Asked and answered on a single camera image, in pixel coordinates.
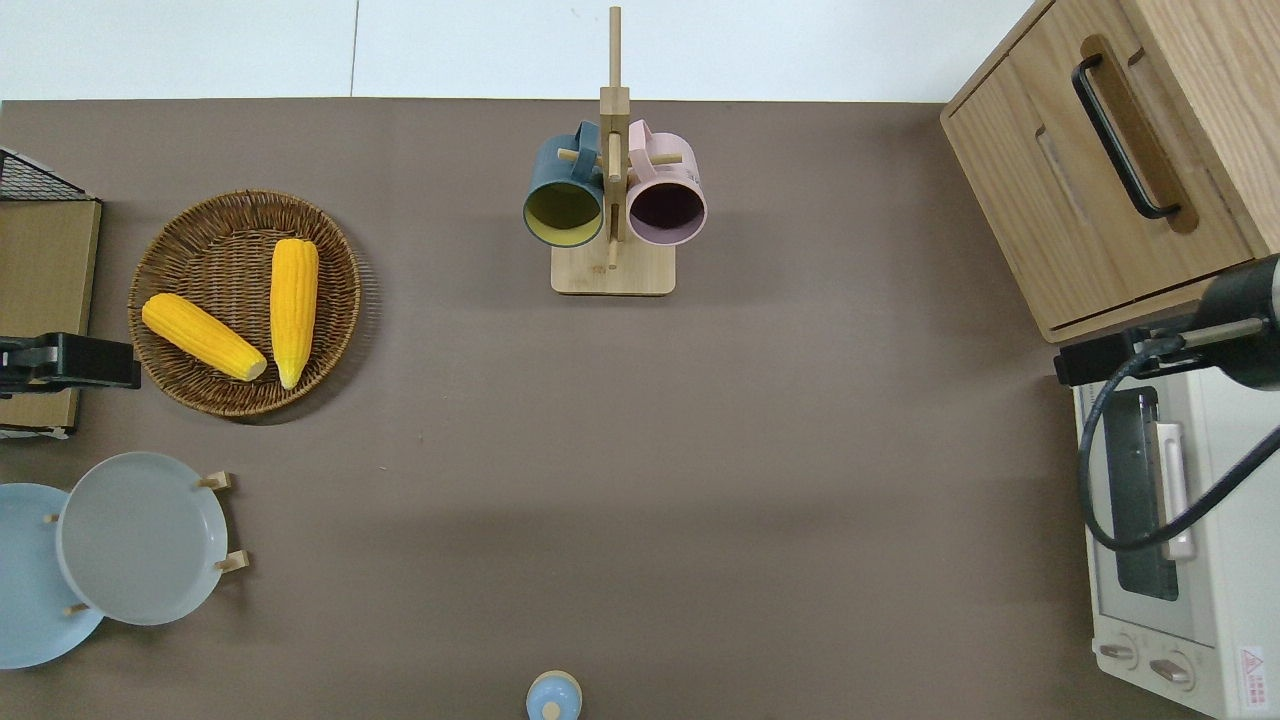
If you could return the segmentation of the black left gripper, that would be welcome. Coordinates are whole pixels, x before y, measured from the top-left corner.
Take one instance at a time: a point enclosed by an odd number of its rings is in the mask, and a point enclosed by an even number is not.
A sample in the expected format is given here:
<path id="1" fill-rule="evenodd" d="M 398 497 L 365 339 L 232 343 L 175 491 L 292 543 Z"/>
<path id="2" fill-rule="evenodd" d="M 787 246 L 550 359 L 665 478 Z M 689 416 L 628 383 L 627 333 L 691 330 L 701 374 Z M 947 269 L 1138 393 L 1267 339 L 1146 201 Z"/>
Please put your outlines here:
<path id="1" fill-rule="evenodd" d="M 134 347 L 119 341 L 106 342 L 106 380 L 91 375 L 84 363 L 73 356 L 83 337 L 46 333 L 37 337 L 1 338 L 3 393 L 59 393 L 64 389 L 111 387 L 138 389 L 142 369 Z"/>

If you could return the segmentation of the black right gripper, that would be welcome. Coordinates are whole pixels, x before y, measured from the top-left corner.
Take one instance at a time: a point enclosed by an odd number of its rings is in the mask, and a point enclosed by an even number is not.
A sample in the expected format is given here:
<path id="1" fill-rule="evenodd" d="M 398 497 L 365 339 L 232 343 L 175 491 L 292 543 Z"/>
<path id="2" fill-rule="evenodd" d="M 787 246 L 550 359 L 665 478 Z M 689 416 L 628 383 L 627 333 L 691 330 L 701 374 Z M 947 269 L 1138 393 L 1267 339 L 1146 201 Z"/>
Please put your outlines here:
<path id="1" fill-rule="evenodd" d="M 1193 313 L 1140 322 L 1119 332 L 1068 345 L 1053 357 L 1057 382 L 1078 387 L 1125 373 L 1153 379 L 1216 368 L 1251 389 L 1276 391 L 1279 373 L 1277 256 L 1233 268 L 1216 277 Z"/>

